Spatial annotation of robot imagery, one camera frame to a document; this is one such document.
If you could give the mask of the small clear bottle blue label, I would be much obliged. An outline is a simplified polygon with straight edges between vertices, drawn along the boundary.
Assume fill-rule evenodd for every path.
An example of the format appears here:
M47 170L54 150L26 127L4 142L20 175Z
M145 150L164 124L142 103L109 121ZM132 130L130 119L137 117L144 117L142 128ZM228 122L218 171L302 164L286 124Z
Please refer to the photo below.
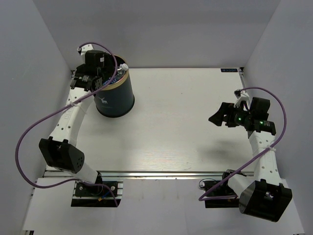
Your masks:
M117 72L114 79L109 84L111 85L121 80L128 70L129 67L126 63L120 64L119 67L117 68Z

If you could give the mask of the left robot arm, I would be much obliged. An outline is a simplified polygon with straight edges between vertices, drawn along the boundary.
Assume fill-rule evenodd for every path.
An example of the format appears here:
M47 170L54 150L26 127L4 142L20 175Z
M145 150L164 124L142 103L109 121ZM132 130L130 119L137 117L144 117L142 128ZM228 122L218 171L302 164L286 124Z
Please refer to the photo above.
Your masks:
M114 73L114 60L101 50L87 50L83 55L85 62L76 68L70 85L66 102L69 108L63 111L49 137L40 140L39 149L48 166L86 182L87 190L99 195L103 191L100 174L85 162L85 155L76 144L82 121L94 99L93 92Z

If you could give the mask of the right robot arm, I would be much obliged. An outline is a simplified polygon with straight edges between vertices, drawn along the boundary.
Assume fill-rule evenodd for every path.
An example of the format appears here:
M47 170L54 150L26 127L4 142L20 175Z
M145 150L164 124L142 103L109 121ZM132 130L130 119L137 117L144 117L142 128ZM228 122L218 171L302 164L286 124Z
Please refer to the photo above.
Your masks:
M246 101L223 102L208 120L216 126L224 122L227 127L242 126L255 157L253 177L241 171L227 170L221 185L214 189L220 196L237 197L242 214L278 222L292 199L291 189L283 185L279 175L275 150L275 124L268 120L270 101L254 97L245 110Z

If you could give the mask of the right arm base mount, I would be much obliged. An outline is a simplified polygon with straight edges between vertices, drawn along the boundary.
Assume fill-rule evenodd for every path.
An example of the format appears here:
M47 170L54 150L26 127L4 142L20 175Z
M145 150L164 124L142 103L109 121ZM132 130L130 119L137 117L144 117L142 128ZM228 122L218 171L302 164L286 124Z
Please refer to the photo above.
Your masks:
M231 189L228 185L228 181L219 185L220 181L216 181L214 178L205 178L199 181L200 189L204 191L210 190L215 185L218 185L207 196L201 196L199 201L205 202L206 208L239 208L240 197Z

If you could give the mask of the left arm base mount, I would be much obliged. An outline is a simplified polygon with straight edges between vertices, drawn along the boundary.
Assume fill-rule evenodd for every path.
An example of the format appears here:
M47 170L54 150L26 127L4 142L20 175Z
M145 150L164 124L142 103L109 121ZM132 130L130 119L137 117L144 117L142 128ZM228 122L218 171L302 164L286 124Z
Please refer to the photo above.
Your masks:
M122 199L123 181L103 181L104 186L87 186L81 182L74 185L71 207L117 208Z

